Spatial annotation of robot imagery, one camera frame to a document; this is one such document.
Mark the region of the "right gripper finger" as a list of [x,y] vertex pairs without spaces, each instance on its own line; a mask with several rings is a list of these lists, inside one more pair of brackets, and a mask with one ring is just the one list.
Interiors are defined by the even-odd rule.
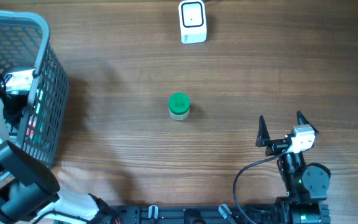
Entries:
[[257,133],[257,140],[258,141],[269,141],[270,135],[267,129],[267,125],[265,123],[265,119],[263,115],[259,116],[259,130]]
[[296,118],[299,125],[310,125],[315,135],[319,134],[319,131],[305,118],[301,111],[296,112]]

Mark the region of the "green lid jar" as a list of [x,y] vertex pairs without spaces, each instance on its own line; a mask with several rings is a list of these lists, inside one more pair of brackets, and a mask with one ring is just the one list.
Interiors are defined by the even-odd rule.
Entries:
[[190,113],[190,106],[190,99],[186,94],[174,93],[168,100],[169,115],[175,120],[184,120]]

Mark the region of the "white plaster box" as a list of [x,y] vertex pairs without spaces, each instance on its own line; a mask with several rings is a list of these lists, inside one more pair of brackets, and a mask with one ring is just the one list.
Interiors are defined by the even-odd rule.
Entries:
[[7,73],[4,77],[6,92],[11,95],[28,95],[33,82],[34,69]]

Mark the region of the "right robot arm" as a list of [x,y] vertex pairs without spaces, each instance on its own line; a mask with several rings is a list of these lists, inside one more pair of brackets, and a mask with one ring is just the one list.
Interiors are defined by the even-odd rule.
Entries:
[[277,167],[287,190],[286,197],[277,197],[272,205],[270,218],[261,219],[270,223],[315,223],[331,222],[329,208],[322,202],[327,199],[331,171],[319,163],[305,162],[303,153],[314,147],[319,132],[304,117],[296,112],[298,124],[282,139],[270,138],[264,117],[259,118],[259,130],[255,145],[265,147],[266,156],[277,157]]

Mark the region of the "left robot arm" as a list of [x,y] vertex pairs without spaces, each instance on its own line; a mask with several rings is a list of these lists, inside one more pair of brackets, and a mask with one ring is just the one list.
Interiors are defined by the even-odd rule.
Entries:
[[0,80],[0,221],[38,223],[49,218],[55,223],[120,223],[117,212],[104,200],[62,189],[47,167],[11,142],[4,112],[19,110]]

